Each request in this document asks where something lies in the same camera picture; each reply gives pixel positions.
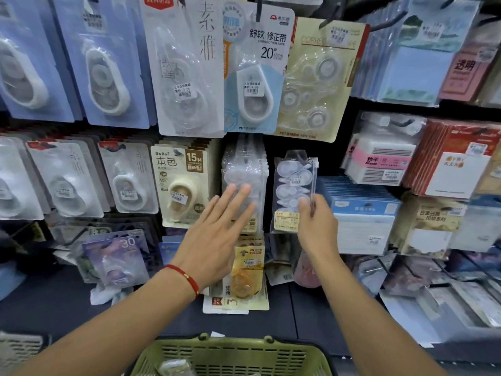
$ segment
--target shopping basket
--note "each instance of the shopping basket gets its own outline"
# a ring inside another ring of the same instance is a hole
[[[302,341],[210,337],[158,338],[129,368],[128,376],[156,376],[161,362],[186,359],[197,376],[335,376],[325,353]]]

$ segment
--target forearm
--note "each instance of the forearm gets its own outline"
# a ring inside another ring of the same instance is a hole
[[[311,260],[362,375],[447,375],[367,294],[339,256]]]
[[[13,376],[120,375],[194,297],[182,275],[164,269],[122,302],[27,361]]]

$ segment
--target red bracelet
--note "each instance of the red bracelet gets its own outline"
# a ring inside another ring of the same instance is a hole
[[[188,276],[185,271],[183,271],[182,269],[178,268],[177,266],[175,265],[172,265],[172,264],[167,264],[166,266],[164,266],[162,269],[164,268],[170,268],[170,269],[173,269],[175,270],[176,272],[182,274],[189,282],[189,284],[191,285],[191,287],[193,288],[193,290],[195,291],[195,295],[198,296],[198,294],[200,294],[200,289],[198,288],[198,285],[197,283],[195,282],[195,280]]]

